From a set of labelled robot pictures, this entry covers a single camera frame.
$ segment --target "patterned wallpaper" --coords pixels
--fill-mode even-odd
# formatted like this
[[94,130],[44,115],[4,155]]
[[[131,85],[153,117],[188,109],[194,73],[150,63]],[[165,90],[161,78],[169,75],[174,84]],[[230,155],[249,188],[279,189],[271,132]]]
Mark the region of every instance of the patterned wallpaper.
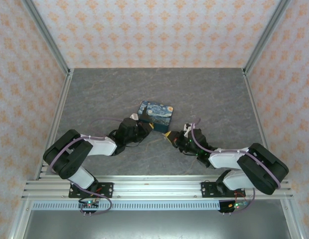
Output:
[[279,0],[34,0],[70,68],[243,67]]
[[293,0],[249,76],[271,150],[289,177],[309,236],[309,1]]
[[0,0],[0,238],[44,151],[64,74],[21,0]]

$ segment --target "metal base plate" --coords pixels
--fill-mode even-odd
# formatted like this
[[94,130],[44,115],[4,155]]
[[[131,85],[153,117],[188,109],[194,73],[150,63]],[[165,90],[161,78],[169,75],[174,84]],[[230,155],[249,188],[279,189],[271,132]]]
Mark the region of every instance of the metal base plate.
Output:
[[[98,183],[97,190],[100,189],[97,193],[104,195],[108,198],[113,197],[114,183]],[[75,185],[70,185],[69,189],[69,198],[97,198],[97,196],[85,193],[77,188]]]
[[216,188],[216,182],[202,182],[201,183],[201,193],[203,198],[242,198],[242,195],[235,195],[235,192],[242,193],[244,196],[245,191],[237,189],[235,191],[226,191],[225,195],[222,195]]

